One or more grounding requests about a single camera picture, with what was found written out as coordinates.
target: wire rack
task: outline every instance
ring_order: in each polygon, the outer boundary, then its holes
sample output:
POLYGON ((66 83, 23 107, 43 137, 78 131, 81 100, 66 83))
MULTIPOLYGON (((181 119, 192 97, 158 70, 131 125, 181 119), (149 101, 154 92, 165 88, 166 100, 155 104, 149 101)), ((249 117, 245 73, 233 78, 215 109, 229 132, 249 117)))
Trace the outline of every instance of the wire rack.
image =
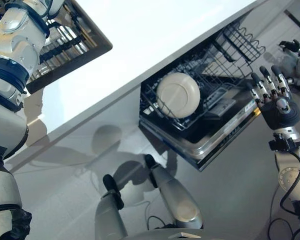
POLYGON ((143 116, 166 119, 180 131, 188 129, 205 115, 233 87, 238 86, 250 73, 250 64, 265 51, 258 40, 238 22, 232 23, 218 32, 209 44, 191 51, 174 61, 171 69, 155 78, 144 81, 141 88, 140 112, 143 116), (200 89, 200 103, 193 114, 186 118, 176 118, 167 105, 156 95, 161 80, 172 73, 191 76, 200 89), (169 117, 159 108, 166 108, 169 117))

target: wire basket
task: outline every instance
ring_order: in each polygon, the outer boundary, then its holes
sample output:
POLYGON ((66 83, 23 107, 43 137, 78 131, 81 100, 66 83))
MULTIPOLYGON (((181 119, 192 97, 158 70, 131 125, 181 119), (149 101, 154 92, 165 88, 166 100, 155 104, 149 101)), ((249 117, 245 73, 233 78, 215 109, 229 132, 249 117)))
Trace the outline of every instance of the wire basket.
POLYGON ((250 64, 266 51, 264 46, 259 46, 258 40, 253 40, 252 34, 247 34, 246 28, 239 26, 238 22, 231 23, 218 32, 209 44, 195 47, 195 50, 190 50, 190 53, 176 59, 171 69, 144 81, 140 98, 141 114, 166 119, 175 128, 183 131, 206 114, 228 90, 238 86, 252 73, 250 64), (200 89, 198 108, 185 118, 176 118, 156 95, 161 80, 177 72, 191 76, 200 89), (174 117, 163 114, 158 102, 174 117))

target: robot leg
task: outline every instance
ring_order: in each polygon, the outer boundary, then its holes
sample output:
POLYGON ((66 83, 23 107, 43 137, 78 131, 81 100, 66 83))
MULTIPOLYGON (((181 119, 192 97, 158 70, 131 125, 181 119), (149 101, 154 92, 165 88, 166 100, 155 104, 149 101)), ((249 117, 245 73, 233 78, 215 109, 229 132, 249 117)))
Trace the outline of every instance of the robot leg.
POLYGON ((144 159, 150 169, 151 181, 155 188, 159 188, 173 223, 178 228, 203 228, 203 218, 198 204, 185 187, 156 163, 151 155, 146 155, 144 159))
POLYGON ((95 239, 120 240, 126 237, 127 230, 119 210, 124 207, 115 180, 110 175, 103 177, 108 192, 101 198, 95 213, 95 239))

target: dishwasher basket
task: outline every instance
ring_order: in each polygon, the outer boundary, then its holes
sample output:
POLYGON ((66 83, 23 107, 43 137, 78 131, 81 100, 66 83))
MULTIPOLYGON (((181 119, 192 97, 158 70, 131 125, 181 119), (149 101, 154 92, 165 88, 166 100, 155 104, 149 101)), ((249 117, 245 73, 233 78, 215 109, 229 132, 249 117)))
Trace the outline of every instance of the dishwasher basket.
POLYGON ((141 114, 156 115, 166 119, 176 129, 183 131, 206 114, 226 93, 238 86, 253 71, 251 63, 259 58, 266 48, 247 34, 234 22, 217 32, 209 40, 194 47, 162 71, 151 76, 141 85, 141 114), (158 102, 173 113, 156 95, 160 81, 171 73, 191 76, 200 89, 200 103, 193 114, 185 118, 168 117, 159 108, 158 102))

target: kitchen counter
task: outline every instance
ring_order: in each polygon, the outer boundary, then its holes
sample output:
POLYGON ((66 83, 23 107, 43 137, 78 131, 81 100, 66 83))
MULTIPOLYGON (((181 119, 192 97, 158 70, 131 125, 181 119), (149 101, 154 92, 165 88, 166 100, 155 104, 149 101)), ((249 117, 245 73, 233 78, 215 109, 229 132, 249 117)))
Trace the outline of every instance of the kitchen counter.
POLYGON ((52 145, 264 0, 77 2, 113 49, 27 97, 31 144, 7 160, 8 169, 47 147, 32 143, 48 136, 52 145), (38 130, 31 131, 38 122, 38 130))

